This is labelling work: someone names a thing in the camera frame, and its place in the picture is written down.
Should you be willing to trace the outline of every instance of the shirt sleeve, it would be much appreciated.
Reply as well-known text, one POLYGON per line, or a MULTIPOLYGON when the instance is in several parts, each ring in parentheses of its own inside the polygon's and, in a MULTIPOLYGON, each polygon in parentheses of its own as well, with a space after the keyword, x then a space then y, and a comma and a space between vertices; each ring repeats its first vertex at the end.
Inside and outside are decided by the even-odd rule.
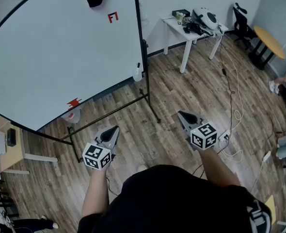
POLYGON ((79 221, 78 233, 90 233, 101 214, 91 214, 79 221))

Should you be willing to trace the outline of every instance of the black box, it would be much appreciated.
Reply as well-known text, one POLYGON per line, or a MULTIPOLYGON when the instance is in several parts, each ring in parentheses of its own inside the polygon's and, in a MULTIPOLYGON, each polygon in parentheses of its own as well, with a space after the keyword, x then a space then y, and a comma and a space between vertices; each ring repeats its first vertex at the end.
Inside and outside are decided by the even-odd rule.
POLYGON ((191 13, 188 10, 173 10, 172 15, 175 17, 177 12, 185 14, 185 17, 191 16, 191 13))
POLYGON ((7 145, 10 147, 16 145, 16 130, 12 128, 7 131, 7 145))

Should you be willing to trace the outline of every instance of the white sneaker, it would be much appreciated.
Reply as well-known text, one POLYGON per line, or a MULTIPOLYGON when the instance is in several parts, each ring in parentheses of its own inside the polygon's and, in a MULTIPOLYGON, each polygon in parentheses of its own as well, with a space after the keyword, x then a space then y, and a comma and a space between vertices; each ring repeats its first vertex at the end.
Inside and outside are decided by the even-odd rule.
POLYGON ((141 165, 138 167, 138 171, 137 172, 142 172, 144 170, 147 170, 147 167, 145 165, 141 165))
POLYGON ((275 83, 273 80, 269 81, 269 89, 270 89, 270 92, 274 92, 275 90, 275 83))
POLYGON ((275 88, 274 88, 274 92, 275 92, 275 94, 279 94, 279 86, 275 86, 275 88))

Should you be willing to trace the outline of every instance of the floor plank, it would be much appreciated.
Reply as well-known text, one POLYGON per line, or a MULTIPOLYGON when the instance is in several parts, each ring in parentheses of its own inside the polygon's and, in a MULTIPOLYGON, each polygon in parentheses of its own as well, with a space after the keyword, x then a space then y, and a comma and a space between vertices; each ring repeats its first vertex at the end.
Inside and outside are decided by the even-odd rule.
MULTIPOLYGON (((136 172, 139 165, 148 167, 158 164, 179 166, 192 173, 201 160, 185 140, 185 134, 178 122, 177 111, 189 110, 200 113, 211 120, 222 133, 230 127, 230 92, 222 73, 227 71, 232 95, 233 113, 242 107, 238 96, 237 73, 231 61, 222 50, 209 60, 210 42, 198 41, 192 45, 186 72, 181 74, 179 66, 183 58, 184 46, 169 50, 149 58, 152 104, 161 123, 157 124, 152 112, 144 100, 137 102, 104 120, 76 134, 74 141, 82 153, 86 143, 91 142, 98 129, 108 125, 119 125, 121 133, 116 148, 117 157, 111 164, 108 177, 111 189, 119 193, 123 182, 136 172)), ((282 99, 271 94, 268 81, 273 77, 270 70, 256 69, 247 54, 237 47, 230 36, 222 41, 231 56, 239 78, 239 91, 243 103, 243 118, 233 130, 230 144, 225 149, 228 154, 242 150, 240 162, 232 162, 220 153, 241 183, 251 189, 258 175, 261 160, 268 150, 272 158, 263 165, 254 194, 266 201, 274 196, 277 220, 286 220, 286 169, 283 161, 275 156, 276 140, 273 132, 286 130, 286 106, 282 99)), ((89 101, 81 111, 81 120, 75 129, 137 98, 139 88, 146 89, 140 81, 125 86, 96 101, 89 101)), ((233 115, 233 127, 238 121, 233 115)), ((42 131, 55 137, 67 134, 68 124, 57 119, 42 131)), ((84 164, 78 164, 72 149, 67 145, 52 142, 36 135, 24 132, 26 152, 57 157, 57 163, 42 163, 24 160, 14 168, 29 170, 30 175, 2 174, 10 194, 17 202, 21 218, 39 218, 41 215, 53 219, 60 225, 61 232, 75 232, 80 219, 85 192, 91 170, 84 164)), ((233 157, 239 161, 241 154, 233 157)), ((199 176, 200 168, 195 175, 199 176)))

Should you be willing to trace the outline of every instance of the person's right arm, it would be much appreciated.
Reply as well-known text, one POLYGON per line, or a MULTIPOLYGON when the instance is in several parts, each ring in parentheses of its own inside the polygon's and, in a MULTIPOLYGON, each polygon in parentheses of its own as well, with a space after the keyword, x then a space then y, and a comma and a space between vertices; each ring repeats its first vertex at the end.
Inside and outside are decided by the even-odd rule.
POLYGON ((198 152, 201 156, 208 181, 221 187, 229 185, 240 186, 236 175, 225 165, 213 149, 198 150, 198 152))

